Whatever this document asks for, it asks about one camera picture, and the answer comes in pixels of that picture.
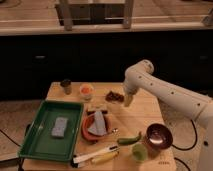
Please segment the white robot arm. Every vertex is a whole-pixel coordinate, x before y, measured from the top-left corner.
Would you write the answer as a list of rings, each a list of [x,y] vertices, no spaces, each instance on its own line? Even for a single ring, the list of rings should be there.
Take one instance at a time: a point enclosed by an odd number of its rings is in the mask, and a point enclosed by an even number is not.
[[[213,98],[182,88],[152,75],[154,66],[142,60],[125,71],[124,105],[129,106],[140,88],[186,114],[206,129],[197,171],[213,171]]]

